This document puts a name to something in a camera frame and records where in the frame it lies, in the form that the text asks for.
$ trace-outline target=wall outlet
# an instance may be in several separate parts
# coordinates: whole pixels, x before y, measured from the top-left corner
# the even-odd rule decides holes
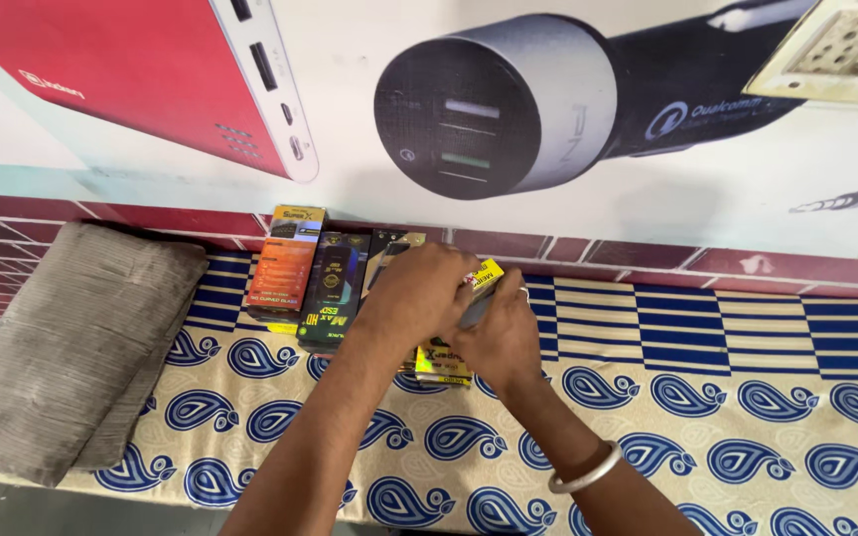
[[[858,103],[858,0],[821,0],[744,91]]]

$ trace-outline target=red power bank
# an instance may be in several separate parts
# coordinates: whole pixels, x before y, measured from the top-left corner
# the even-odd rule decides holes
[[[269,0],[0,0],[0,66],[59,106],[298,182],[316,177]]]

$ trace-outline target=maroon tiled wall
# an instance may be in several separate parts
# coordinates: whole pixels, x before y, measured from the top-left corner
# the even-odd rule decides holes
[[[0,196],[0,315],[66,221],[103,219],[182,235],[217,249],[259,251],[270,217]],[[333,221],[343,230],[399,227]],[[616,240],[402,225],[531,274],[777,294],[858,298],[858,260]]]

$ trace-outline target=car charger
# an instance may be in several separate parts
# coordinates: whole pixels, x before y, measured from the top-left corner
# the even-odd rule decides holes
[[[407,177],[456,200],[748,133],[804,102],[741,90],[813,3],[748,0],[612,38],[530,14],[431,39],[383,71],[376,128]]]

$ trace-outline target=orange package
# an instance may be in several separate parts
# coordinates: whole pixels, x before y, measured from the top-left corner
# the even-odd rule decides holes
[[[298,323],[326,210],[278,205],[257,262],[247,312],[263,323]]]

